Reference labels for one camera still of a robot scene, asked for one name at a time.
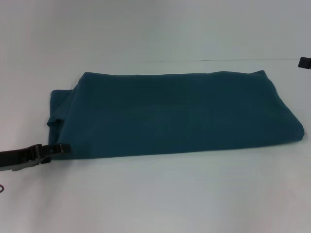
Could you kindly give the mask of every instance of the folded fabric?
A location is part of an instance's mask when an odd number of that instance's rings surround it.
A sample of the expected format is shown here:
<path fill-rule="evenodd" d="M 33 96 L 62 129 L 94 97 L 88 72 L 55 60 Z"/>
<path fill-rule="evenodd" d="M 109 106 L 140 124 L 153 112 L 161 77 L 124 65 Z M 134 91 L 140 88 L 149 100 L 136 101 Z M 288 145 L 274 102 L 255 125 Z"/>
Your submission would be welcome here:
<path fill-rule="evenodd" d="M 90 159 L 262 147 L 300 141 L 301 123 L 265 72 L 106 75 L 51 93 L 49 143 Z"/>

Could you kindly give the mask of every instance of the white backdrop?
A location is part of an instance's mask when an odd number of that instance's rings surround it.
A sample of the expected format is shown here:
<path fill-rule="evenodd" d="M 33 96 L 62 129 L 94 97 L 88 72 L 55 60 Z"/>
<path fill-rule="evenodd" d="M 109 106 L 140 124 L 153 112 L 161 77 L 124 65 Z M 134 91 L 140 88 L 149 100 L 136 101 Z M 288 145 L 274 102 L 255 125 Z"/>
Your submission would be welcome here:
<path fill-rule="evenodd" d="M 85 71 L 264 69 L 306 135 L 295 144 L 0 172 L 4 233 L 309 233 L 311 2 L 0 2 L 0 150 L 47 143 L 49 95 Z"/>

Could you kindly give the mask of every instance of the white table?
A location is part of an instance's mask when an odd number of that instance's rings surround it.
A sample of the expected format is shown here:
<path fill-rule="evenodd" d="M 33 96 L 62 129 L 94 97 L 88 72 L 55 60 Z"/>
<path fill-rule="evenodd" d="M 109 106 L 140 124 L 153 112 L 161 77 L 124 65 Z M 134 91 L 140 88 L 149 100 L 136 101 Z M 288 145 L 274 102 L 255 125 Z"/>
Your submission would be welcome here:
<path fill-rule="evenodd" d="M 311 232 L 310 1 L 1 3 L 0 150 L 47 143 L 49 95 L 85 71 L 264 69 L 303 141 L 259 149 L 53 161 L 0 172 L 3 233 Z"/>

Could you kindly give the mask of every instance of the teal fabric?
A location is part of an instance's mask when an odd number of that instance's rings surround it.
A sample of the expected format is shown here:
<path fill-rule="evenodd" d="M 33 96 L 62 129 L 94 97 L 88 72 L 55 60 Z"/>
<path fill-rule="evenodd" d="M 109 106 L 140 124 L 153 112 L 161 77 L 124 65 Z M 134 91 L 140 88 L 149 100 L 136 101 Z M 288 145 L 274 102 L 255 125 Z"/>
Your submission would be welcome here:
<path fill-rule="evenodd" d="M 300 141 L 300 122 L 264 71 L 85 73 L 51 94 L 49 143 L 90 159 L 262 147 Z"/>

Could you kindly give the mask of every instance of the teal fabric bag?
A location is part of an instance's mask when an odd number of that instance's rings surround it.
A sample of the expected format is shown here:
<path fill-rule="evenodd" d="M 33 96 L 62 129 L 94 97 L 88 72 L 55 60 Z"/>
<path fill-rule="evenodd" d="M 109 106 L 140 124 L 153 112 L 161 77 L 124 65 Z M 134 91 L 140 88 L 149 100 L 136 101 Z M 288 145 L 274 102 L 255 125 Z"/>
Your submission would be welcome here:
<path fill-rule="evenodd" d="M 301 123 L 264 71 L 85 73 L 51 93 L 49 143 L 90 159 L 262 147 L 300 141 Z"/>

